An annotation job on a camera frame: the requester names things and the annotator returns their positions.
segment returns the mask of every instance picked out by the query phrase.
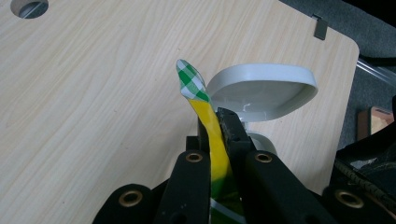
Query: wood grain surface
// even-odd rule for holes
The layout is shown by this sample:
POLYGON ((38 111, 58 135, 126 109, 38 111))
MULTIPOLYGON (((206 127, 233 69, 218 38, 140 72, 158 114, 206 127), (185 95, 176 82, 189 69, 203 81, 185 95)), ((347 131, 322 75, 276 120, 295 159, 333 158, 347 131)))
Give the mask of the wood grain surface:
POLYGON ((125 184, 169 177, 196 115, 177 59, 206 83, 240 63, 309 68, 318 95, 250 124, 307 188, 329 183, 359 55, 276 0, 49 0, 36 19, 0 0, 0 223, 91 223, 125 184))

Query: table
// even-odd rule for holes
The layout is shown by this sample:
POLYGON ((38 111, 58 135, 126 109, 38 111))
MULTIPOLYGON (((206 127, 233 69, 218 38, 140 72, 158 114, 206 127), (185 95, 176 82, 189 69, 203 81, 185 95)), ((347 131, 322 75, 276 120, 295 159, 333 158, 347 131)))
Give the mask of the table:
POLYGON ((313 37, 316 20, 276 0, 49 0, 31 20, 10 2, 0 0, 0 223, 90 223, 118 187, 169 177, 196 135, 177 59, 206 82, 240 63, 309 68, 318 95, 250 128, 307 188, 329 184, 359 55, 348 37, 313 37))

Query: checkered wrapper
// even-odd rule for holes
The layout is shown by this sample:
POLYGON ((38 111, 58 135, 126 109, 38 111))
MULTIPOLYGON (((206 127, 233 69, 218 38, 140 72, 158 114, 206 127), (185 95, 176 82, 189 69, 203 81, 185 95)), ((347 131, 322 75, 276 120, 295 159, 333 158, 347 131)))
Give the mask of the checkered wrapper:
POLYGON ((180 91, 184 97, 210 103, 204 79, 191 64, 184 60, 177 60, 177 72, 180 78, 180 91))

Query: white lid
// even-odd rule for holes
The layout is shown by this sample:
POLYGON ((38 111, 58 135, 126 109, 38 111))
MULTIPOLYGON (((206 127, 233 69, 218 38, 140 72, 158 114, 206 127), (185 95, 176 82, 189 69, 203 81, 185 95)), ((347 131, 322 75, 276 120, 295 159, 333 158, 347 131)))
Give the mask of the white lid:
POLYGON ((215 111, 223 107, 241 121, 277 119, 309 102, 318 92, 314 75, 287 64, 247 63, 223 69, 206 87, 215 111))

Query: wooden table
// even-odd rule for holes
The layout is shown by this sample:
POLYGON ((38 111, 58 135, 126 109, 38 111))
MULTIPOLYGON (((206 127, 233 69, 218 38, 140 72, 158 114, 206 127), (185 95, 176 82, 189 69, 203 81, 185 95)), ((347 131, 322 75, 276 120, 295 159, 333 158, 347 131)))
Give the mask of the wooden table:
POLYGON ((240 63, 307 67, 318 95, 251 124, 307 188, 329 183, 354 41, 276 0, 60 1, 23 20, 0 0, 0 223, 91 223, 125 184, 169 177, 196 115, 177 59, 206 83, 240 63))

